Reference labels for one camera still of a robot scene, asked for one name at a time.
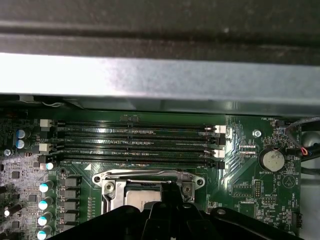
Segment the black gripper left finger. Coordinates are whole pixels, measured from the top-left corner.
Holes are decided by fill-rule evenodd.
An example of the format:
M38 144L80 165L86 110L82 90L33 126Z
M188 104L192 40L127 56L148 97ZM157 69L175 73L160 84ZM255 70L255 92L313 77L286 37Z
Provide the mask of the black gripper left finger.
M162 201L148 202L143 210L123 205L63 231L51 240L169 240L174 184L163 183Z

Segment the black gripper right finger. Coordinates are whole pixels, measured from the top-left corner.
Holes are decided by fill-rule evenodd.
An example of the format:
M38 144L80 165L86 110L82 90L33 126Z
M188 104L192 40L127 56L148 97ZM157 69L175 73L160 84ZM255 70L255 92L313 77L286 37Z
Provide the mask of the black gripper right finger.
M227 207L209 214L184 202L180 187L172 184L172 230L177 240L299 240L295 234L253 219Z

